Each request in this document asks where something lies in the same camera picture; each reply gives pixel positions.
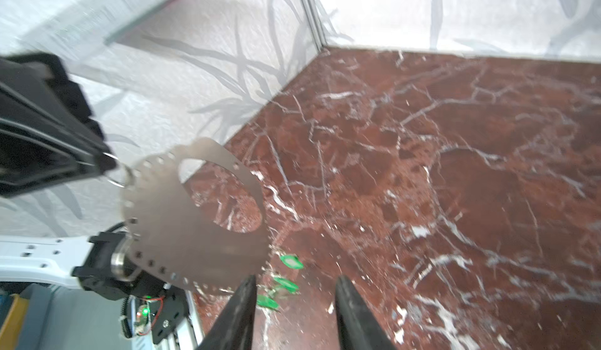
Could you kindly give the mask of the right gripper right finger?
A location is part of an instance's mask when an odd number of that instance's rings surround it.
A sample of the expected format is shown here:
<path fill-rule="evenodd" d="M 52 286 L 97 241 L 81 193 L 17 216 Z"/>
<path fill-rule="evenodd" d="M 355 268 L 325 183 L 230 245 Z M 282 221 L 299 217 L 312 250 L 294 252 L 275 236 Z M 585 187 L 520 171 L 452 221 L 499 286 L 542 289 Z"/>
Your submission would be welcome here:
<path fill-rule="evenodd" d="M 395 349 L 355 285 L 346 276 L 340 276 L 336 281 L 334 307 L 340 349 Z"/>

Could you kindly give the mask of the green key tag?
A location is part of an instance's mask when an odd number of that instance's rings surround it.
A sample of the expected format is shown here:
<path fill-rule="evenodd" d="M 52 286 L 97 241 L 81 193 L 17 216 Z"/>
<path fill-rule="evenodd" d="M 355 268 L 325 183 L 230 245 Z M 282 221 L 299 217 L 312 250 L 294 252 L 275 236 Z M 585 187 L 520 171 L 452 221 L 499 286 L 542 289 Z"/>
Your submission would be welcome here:
<path fill-rule="evenodd" d="M 305 268 L 302 261 L 296 255 L 281 255 L 280 261 L 283 265 L 292 270 L 302 270 Z"/>
<path fill-rule="evenodd" d="M 280 308 L 279 303 L 275 299 L 273 299 L 267 295 L 258 295 L 256 304 L 258 307 L 261 307 L 263 309 L 273 310 L 273 311 L 278 311 Z"/>
<path fill-rule="evenodd" d="M 297 284 L 295 284 L 292 281 L 289 281 L 288 279 L 282 278 L 280 276 L 274 276 L 272 279 L 278 284 L 278 287 L 284 288 L 291 294 L 295 294 L 299 290 Z"/>

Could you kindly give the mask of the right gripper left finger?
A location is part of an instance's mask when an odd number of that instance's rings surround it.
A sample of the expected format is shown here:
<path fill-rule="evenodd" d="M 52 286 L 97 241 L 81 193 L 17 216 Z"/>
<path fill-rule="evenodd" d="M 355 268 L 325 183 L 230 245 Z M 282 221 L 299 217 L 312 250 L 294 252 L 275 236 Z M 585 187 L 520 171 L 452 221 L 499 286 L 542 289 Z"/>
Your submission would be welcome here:
<path fill-rule="evenodd" d="M 257 297 L 256 276 L 250 275 L 230 297 L 196 350 L 251 350 Z"/>

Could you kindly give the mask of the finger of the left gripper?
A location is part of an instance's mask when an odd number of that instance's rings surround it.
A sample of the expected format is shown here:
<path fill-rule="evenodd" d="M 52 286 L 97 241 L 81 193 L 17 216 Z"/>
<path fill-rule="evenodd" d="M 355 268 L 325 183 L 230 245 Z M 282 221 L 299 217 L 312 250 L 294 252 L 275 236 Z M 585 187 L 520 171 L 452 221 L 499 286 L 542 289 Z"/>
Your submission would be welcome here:
<path fill-rule="evenodd" d="M 14 198 L 117 168 L 109 151 L 78 151 L 49 140 L 1 131 L 1 196 Z"/>
<path fill-rule="evenodd" d="M 84 143 L 97 162 L 108 161 L 105 136 L 80 85 L 55 54 L 35 52 L 1 58 L 1 77 L 17 101 Z"/>

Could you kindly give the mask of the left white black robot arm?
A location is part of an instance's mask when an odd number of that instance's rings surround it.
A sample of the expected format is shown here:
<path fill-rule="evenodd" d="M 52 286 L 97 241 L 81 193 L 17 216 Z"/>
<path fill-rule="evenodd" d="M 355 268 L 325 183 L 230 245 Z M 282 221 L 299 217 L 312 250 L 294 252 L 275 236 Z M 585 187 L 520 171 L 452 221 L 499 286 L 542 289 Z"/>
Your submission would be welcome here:
<path fill-rule="evenodd" d="M 53 54 L 1 60 L 1 196 L 25 208 L 27 194 L 119 166 L 85 95 Z M 122 335 L 135 349 L 193 349 L 203 330 L 191 294 L 137 268 L 125 223 L 91 237 L 1 238 L 1 281 L 23 283 L 1 297 L 3 348 L 43 348 L 57 330 L 51 286 L 118 301 Z"/>

